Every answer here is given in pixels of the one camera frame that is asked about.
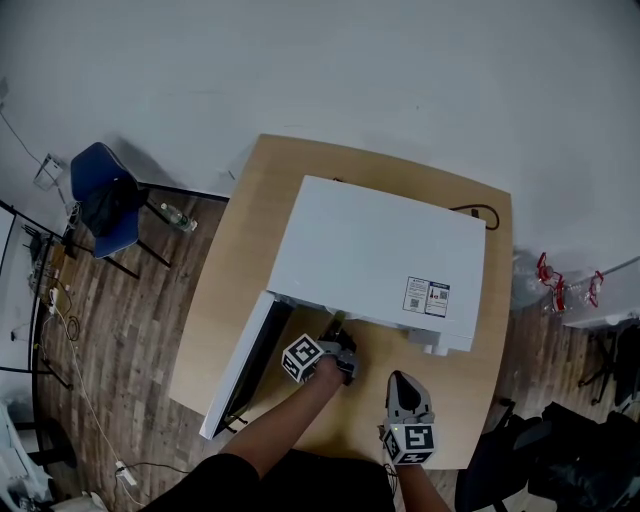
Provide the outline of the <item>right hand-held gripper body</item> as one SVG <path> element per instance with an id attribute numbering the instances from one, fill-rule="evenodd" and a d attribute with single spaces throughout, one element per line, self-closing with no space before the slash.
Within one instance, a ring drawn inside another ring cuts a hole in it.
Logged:
<path id="1" fill-rule="evenodd" d="M 434 453 L 434 414 L 385 419 L 382 444 L 393 465 L 422 465 Z"/>

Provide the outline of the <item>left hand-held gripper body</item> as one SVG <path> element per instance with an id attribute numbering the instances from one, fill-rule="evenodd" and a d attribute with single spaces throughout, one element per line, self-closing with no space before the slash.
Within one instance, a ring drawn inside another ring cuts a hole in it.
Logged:
<path id="1" fill-rule="evenodd" d="M 283 351 L 281 366 L 296 383 L 302 383 L 315 373 L 321 358 L 332 357 L 345 375 L 344 384 L 350 385 L 359 369 L 356 349 L 355 342 L 344 330 L 331 336 L 324 334 L 319 340 L 303 334 Z"/>

